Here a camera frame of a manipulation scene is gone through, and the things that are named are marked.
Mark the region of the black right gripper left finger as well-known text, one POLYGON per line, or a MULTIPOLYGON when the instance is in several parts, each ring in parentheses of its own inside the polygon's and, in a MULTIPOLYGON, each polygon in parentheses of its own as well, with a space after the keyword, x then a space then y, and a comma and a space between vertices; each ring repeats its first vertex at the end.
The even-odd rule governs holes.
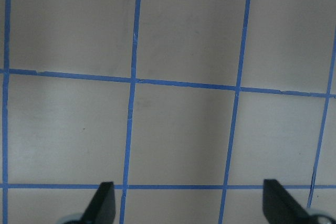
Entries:
POLYGON ((113 182, 102 182, 79 223, 113 224, 116 216, 113 182))

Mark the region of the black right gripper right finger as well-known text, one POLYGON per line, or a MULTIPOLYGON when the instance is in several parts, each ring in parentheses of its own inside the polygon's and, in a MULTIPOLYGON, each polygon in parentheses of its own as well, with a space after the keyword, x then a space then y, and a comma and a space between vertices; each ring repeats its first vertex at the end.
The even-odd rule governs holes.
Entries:
POLYGON ((315 223, 315 217, 308 214, 276 179, 264 180, 263 214, 270 224, 315 223))

